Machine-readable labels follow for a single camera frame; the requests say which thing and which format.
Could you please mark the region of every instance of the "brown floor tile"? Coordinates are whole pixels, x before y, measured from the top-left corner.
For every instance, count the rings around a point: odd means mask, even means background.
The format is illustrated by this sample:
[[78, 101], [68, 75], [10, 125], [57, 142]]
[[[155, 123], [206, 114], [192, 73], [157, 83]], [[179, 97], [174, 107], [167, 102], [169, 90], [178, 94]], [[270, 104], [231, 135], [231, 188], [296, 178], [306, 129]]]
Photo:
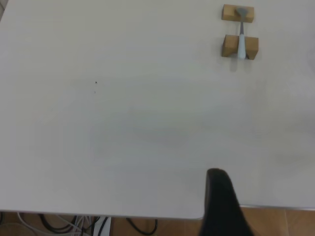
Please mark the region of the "brown floor tile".
[[255, 236], [288, 236], [284, 210], [265, 208], [242, 210]]
[[185, 236], [198, 236], [202, 220], [185, 220]]
[[[152, 231], [153, 219], [133, 219], [134, 224], [142, 231]], [[125, 218], [115, 218], [111, 236], [141, 236]], [[158, 220], [157, 231], [154, 236], [185, 236], [184, 220]]]
[[315, 211], [286, 210], [290, 236], [315, 235]]

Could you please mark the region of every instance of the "white cable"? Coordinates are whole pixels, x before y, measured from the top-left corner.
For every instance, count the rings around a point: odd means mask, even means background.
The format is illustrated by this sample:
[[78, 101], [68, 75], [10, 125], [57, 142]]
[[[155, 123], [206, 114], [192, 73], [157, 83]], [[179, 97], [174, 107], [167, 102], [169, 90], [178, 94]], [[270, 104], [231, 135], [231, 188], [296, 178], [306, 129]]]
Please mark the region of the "white cable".
[[91, 217], [90, 216], [86, 216], [85, 218], [87, 219], [89, 225], [91, 225], [92, 224]]
[[[82, 220], [82, 217], [80, 217], [80, 216], [76, 217], [74, 224], [75, 224], [75, 225], [80, 225], [81, 220]], [[73, 233], [75, 233], [76, 231], [77, 231], [76, 228], [72, 228], [72, 232], [73, 232]]]
[[80, 232], [76, 232], [76, 233], [65, 233], [65, 234], [51, 234], [51, 233], [47, 233], [47, 232], [44, 232], [44, 231], [42, 231], [42, 230], [39, 230], [39, 229], [37, 229], [37, 228], [35, 228], [35, 227], [29, 225], [28, 223], [26, 223], [26, 222], [22, 219], [22, 217], [20, 216], [20, 213], [17, 213], [17, 214], [18, 214], [18, 217], [19, 217], [20, 221], [22, 222], [22, 224], [24, 224], [24, 225], [25, 225], [26, 227], [28, 227], [29, 229], [34, 230], [34, 231], [39, 232], [39, 233], [44, 234], [44, 235], [53, 235], [53, 236], [58, 235], [58, 236], [64, 236], [64, 235], [70, 235], [70, 234], [76, 234], [76, 235], [77, 235], [77, 234], [81, 234], [81, 230], [80, 230]]
[[78, 226], [72, 224], [71, 222], [67, 221], [66, 219], [63, 219], [63, 218], [62, 218], [61, 216], [59, 216], [59, 215], [55, 215], [55, 216], [57, 216], [59, 219], [63, 220], [64, 222], [68, 223], [69, 225], [72, 225], [73, 227], [76, 227], [76, 228], [81, 232], [81, 229], [80, 229]]

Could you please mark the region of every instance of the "tiled floor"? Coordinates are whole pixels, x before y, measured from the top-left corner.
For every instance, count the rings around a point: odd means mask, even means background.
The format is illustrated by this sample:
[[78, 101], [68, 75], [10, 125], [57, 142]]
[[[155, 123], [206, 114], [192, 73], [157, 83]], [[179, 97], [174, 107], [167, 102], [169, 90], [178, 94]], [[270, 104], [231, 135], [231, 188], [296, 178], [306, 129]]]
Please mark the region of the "tiled floor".
[[[244, 208], [244, 215], [255, 236], [315, 236], [315, 211]], [[47, 217], [55, 226], [62, 226], [58, 218]], [[36, 214], [25, 214], [28, 223], [44, 230]], [[154, 228], [152, 219], [133, 219], [144, 231]], [[19, 222], [15, 213], [6, 213], [5, 223]], [[155, 236], [197, 236], [201, 221], [159, 220]], [[141, 236], [124, 218], [112, 221], [111, 236]]]

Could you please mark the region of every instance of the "wooden block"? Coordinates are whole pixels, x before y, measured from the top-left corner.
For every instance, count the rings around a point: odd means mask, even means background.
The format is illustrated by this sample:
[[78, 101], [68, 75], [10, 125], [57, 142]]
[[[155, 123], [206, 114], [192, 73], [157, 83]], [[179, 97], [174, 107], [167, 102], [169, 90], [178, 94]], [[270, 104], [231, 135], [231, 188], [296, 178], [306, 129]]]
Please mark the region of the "wooden block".
[[[238, 50], [238, 35], [226, 35], [222, 46], [222, 57], [228, 57]], [[246, 55], [250, 60], [254, 60], [258, 53], [258, 38], [245, 37]]]
[[244, 22], [251, 23], [254, 19], [254, 8], [251, 6], [235, 6], [235, 5], [227, 5], [223, 6], [222, 11], [222, 20], [225, 21], [241, 21], [241, 16], [236, 12], [237, 7], [244, 7], [248, 10], [246, 18]]

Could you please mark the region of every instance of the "cable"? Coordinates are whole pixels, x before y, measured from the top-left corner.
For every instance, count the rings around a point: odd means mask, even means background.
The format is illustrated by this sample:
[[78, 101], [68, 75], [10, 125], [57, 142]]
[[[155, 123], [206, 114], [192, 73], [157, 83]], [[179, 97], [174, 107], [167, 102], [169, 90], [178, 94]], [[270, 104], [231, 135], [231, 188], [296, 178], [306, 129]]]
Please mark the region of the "cable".
[[59, 215], [55, 215], [55, 216], [57, 216], [59, 219], [63, 220], [64, 222], [68, 223], [69, 225], [72, 225], [73, 227], [75, 227], [75, 228], [77, 228], [78, 230], [81, 231], [81, 228], [79, 228], [78, 226], [72, 224], [71, 222], [67, 221], [66, 219], [62, 218], [61, 216], [59, 216]]
[[100, 235], [102, 234], [102, 230], [103, 230], [103, 228], [104, 228], [104, 225], [105, 225], [107, 219], [108, 219], [108, 217], [105, 217], [105, 219], [103, 220], [103, 223], [102, 223], [102, 225], [101, 225], [100, 228], [99, 228], [99, 231], [98, 231], [97, 236], [100, 236]]
[[[29, 229], [34, 230], [34, 231], [39, 232], [39, 233], [44, 234], [44, 235], [56, 236], [56, 234], [47, 233], [47, 232], [45, 232], [45, 231], [39, 230], [39, 229], [37, 229], [37, 228], [35, 228], [35, 227], [29, 225], [28, 223], [26, 223], [26, 222], [22, 219], [22, 217], [20, 216], [20, 213], [17, 213], [17, 215], [18, 215], [18, 217], [19, 217], [21, 223], [24, 224], [24, 225], [25, 225], [26, 227], [28, 227]], [[58, 234], [58, 236], [65, 236], [65, 235], [72, 235], [72, 234], [78, 235], [78, 234], [81, 234], [81, 232], [73, 232], [73, 233]]]
[[154, 229], [151, 231], [151, 232], [144, 232], [142, 230], [140, 230], [134, 223], [133, 221], [130, 219], [130, 218], [126, 218], [126, 220], [129, 222], [129, 224], [135, 229], [137, 230], [140, 234], [142, 235], [146, 235], [146, 236], [149, 236], [149, 235], [152, 235], [156, 232], [157, 228], [158, 228], [158, 220], [155, 220], [155, 226], [154, 226]]
[[[48, 229], [50, 232], [53, 232], [56, 234], [66, 234], [66, 233], [71, 232], [71, 230], [73, 229], [73, 227], [70, 224], [67, 224], [66, 226], [60, 227], [60, 228], [53, 227], [52, 225], [48, 223], [44, 214], [38, 214], [38, 215], [40, 217], [40, 220], [43, 226], [46, 229]], [[71, 223], [74, 224], [76, 222], [76, 219], [77, 219], [77, 216], [74, 216]]]
[[94, 235], [94, 226], [95, 226], [95, 223], [96, 223], [99, 219], [100, 219], [100, 217], [94, 218], [93, 224], [90, 225], [90, 226], [91, 226], [91, 236]]

